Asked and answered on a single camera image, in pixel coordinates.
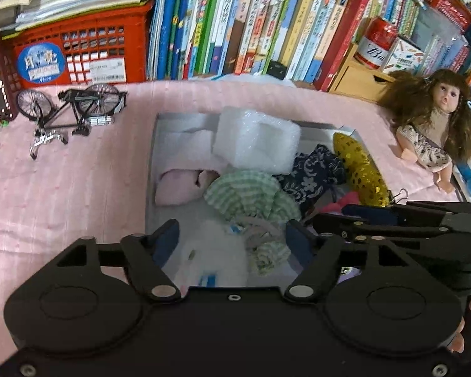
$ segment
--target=gold sequined pillow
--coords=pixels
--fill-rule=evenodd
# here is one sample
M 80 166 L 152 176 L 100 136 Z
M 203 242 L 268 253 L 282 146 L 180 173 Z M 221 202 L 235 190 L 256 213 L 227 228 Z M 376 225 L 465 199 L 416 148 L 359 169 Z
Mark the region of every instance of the gold sequined pillow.
M 361 204 L 380 207 L 390 204 L 387 185 L 359 142 L 346 134 L 335 133 L 333 149 L 344 163 L 347 182 L 358 192 Z

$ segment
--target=doll leg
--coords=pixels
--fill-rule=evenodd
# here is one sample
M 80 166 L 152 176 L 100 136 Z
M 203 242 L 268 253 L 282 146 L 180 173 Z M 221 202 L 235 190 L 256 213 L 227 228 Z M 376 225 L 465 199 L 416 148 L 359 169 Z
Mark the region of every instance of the doll leg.
M 438 187 L 449 194 L 455 190 L 455 187 L 450 182 L 452 179 L 452 166 L 453 164 L 449 163 L 447 167 L 438 173 L 440 178 L 437 182 Z
M 415 163 L 417 161 L 417 154 L 415 154 L 415 147 L 413 144 L 400 132 L 396 132 L 396 139 L 403 149 L 400 158 Z

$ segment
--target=pink blanket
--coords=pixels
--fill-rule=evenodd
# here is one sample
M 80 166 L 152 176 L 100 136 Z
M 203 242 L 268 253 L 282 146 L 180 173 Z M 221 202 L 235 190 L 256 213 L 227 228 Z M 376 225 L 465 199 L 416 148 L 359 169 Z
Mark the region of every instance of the pink blanket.
M 226 105 L 359 131 L 388 187 L 410 199 L 452 200 L 432 175 L 393 154 L 382 110 L 356 99 L 278 85 L 153 82 L 127 85 L 127 108 L 89 137 L 53 142 L 29 156 L 34 125 L 21 115 L 0 131 L 0 363 L 15 346 L 3 320 L 12 291 L 79 236 L 116 242 L 144 231 L 147 174 L 158 112 L 220 112 Z M 45 90 L 56 97 L 56 89 Z

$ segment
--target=bicycle wheel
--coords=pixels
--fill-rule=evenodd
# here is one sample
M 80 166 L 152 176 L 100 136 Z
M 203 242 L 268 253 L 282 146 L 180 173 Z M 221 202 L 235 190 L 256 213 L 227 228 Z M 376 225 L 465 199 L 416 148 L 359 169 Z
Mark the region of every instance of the bicycle wheel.
M 47 118 L 54 107 L 46 95 L 35 89 L 24 89 L 16 97 L 19 112 L 29 120 L 36 122 L 39 116 Z
M 84 90 L 88 95 L 99 96 L 99 99 L 76 100 L 75 107 L 80 114 L 91 116 L 107 116 L 118 106 L 121 96 L 118 89 L 106 83 L 97 83 Z

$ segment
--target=budweiser can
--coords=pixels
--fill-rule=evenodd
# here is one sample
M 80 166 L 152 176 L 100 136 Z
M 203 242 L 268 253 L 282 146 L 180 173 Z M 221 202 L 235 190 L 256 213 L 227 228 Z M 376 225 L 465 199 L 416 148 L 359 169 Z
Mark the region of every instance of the budweiser can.
M 383 18 L 374 18 L 361 38 L 354 57 L 371 69 L 379 69 L 397 36 L 395 25 Z

